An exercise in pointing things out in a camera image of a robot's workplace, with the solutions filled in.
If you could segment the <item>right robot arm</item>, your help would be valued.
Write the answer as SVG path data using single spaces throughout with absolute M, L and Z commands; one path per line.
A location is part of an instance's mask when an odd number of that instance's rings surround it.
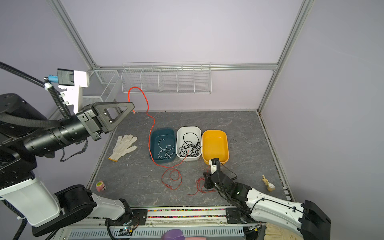
M 217 190 L 223 199 L 239 210 L 241 223 L 273 224 L 305 240 L 331 238 L 331 219 L 314 202 L 290 202 L 266 195 L 234 182 L 220 170 L 204 172 L 204 178 L 207 190 Z

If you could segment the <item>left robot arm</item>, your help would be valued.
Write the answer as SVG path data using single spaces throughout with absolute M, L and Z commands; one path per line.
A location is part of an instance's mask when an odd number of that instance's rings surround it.
M 134 110 L 131 102 L 96 102 L 82 106 L 86 72 L 58 69 L 38 80 L 10 65 L 1 69 L 50 93 L 61 120 L 49 120 L 17 94 L 1 95 L 1 202 L 21 220 L 14 238 L 30 225 L 35 237 L 51 239 L 59 229 L 85 218 L 104 218 L 107 228 L 128 225 L 133 212 L 124 199 L 99 197 L 83 185 L 51 194 L 34 174 L 37 157 L 54 158 L 72 144 L 95 141 L 112 132 Z

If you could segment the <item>white knit glove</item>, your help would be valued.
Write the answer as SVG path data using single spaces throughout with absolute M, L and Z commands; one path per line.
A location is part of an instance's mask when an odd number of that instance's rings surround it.
M 113 149 L 113 153 L 109 156 L 109 160 L 117 162 L 121 157 L 129 154 L 137 149 L 134 143 L 137 141 L 137 137 L 133 135 L 119 136 L 117 143 Z

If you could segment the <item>small white mesh basket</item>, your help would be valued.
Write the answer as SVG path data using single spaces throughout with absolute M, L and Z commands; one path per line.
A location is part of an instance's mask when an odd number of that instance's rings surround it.
M 89 71 L 89 87 L 83 88 L 83 105 L 96 102 L 114 102 L 122 89 L 122 79 L 118 71 Z

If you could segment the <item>yellow plastic bin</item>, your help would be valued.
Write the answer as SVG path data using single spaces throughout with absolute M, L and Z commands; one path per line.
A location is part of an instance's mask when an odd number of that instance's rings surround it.
M 221 130 L 207 130 L 202 135 L 203 160 L 209 165 L 209 160 L 218 158 L 225 165 L 230 158 L 227 134 Z

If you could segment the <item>white plastic bin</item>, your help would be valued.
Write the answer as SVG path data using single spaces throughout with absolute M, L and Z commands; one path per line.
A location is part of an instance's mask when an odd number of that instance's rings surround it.
M 202 132 L 195 126 L 177 131 L 176 154 L 180 160 L 197 161 L 202 156 Z

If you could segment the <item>teal plastic bin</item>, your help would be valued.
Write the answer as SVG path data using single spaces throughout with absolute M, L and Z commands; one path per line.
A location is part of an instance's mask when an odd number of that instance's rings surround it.
M 150 139 L 150 150 L 156 164 L 172 162 L 176 158 L 176 135 L 171 128 L 154 130 Z

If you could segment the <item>purple object at base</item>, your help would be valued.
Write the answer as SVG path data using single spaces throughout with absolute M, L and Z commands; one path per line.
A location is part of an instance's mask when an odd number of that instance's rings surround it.
M 182 230 L 172 229 L 161 236 L 161 240 L 206 240 L 206 237 L 185 237 Z

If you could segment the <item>cream glove at base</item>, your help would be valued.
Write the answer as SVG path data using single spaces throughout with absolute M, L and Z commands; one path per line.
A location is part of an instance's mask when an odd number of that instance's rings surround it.
M 303 240 L 303 237 L 287 229 L 266 223 L 264 240 Z

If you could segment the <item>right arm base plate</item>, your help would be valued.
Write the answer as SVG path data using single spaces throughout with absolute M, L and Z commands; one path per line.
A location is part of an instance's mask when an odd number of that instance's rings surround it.
M 228 224 L 253 224 L 256 223 L 250 215 L 243 213 L 238 208 L 226 208 L 226 219 Z

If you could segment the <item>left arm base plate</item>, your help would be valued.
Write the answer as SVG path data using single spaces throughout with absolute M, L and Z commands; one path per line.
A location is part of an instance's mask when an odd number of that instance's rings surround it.
M 144 226 L 148 215 L 147 209 L 133 209 L 130 220 L 124 226 Z

